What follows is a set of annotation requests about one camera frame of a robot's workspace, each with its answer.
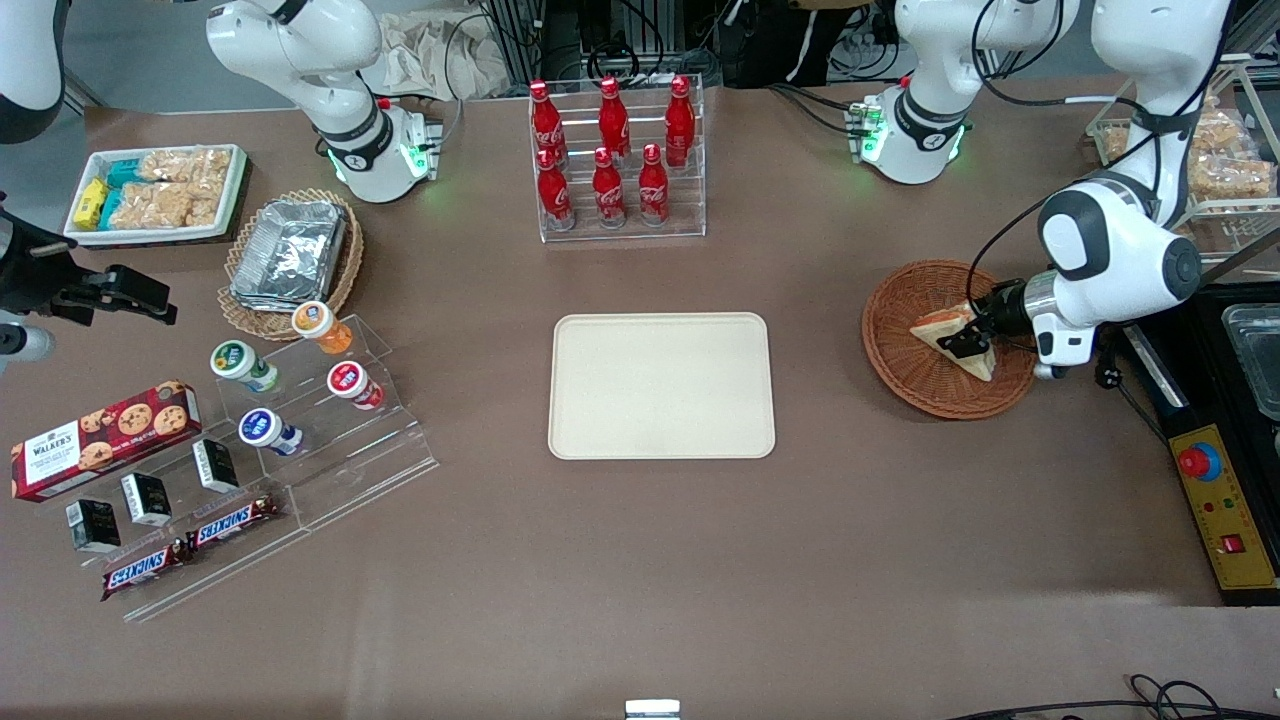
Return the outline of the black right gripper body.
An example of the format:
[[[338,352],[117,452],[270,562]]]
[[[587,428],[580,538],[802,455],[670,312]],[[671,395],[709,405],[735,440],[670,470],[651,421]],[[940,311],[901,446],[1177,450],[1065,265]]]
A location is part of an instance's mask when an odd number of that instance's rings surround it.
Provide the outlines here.
[[[105,309],[93,274],[70,255],[74,240],[55,234],[1,210],[1,309],[15,315],[59,316],[91,323]]]

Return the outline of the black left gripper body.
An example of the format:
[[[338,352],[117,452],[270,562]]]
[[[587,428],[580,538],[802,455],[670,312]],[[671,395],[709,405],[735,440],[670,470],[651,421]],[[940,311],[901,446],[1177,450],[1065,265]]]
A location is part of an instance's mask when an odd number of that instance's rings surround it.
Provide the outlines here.
[[[1025,310],[1027,281],[1005,281],[995,284],[986,295],[993,296],[991,309],[993,334],[1024,337],[1030,334],[1030,319]]]

